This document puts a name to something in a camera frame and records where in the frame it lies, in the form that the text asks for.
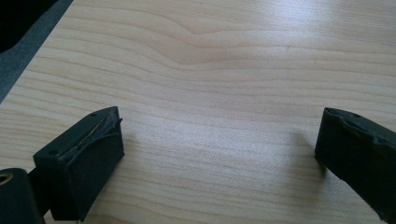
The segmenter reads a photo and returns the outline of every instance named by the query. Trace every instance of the gray floor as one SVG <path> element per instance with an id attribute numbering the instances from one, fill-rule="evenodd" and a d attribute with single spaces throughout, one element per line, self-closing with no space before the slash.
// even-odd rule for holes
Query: gray floor
<path id="1" fill-rule="evenodd" d="M 0 104 L 73 0 L 58 0 L 12 49 L 0 53 Z"/>

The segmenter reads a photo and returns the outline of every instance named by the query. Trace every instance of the dark floor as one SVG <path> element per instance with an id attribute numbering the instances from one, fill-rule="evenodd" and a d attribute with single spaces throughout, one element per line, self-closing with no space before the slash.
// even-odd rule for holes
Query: dark floor
<path id="1" fill-rule="evenodd" d="M 35 22 L 17 45 L 0 53 L 0 104 L 72 1 L 58 0 Z"/>

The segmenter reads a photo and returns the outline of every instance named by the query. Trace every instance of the table surface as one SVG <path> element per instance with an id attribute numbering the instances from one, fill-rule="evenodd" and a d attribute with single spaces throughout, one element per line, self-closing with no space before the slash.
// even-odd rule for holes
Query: table surface
<path id="1" fill-rule="evenodd" d="M 396 130 L 395 24 L 391 0 L 75 0 L 0 105 L 0 169 L 117 105 L 84 223 L 381 223 L 314 148 L 325 106 Z"/>

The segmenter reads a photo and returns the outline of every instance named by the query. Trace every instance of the wooden table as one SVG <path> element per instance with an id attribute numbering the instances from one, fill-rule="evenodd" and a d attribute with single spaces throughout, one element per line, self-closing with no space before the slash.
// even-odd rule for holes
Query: wooden table
<path id="1" fill-rule="evenodd" d="M 0 169 L 118 105 L 84 223 L 381 223 L 314 147 L 325 106 L 396 130 L 395 24 L 391 0 L 75 0 L 0 105 Z"/>

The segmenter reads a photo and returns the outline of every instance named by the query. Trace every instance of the black object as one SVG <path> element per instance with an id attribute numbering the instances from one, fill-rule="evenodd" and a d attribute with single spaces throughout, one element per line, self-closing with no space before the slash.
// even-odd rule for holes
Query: black object
<path id="1" fill-rule="evenodd" d="M 388 223 L 396 223 L 396 133 L 360 115 L 325 108 L 316 158 Z"/>
<path id="2" fill-rule="evenodd" d="M 91 113 L 35 155 L 28 174 L 0 171 L 0 223 L 42 224 L 84 220 L 96 196 L 124 155 L 116 106 Z"/>
<path id="3" fill-rule="evenodd" d="M 13 47 L 57 0 L 0 0 L 0 52 Z"/>

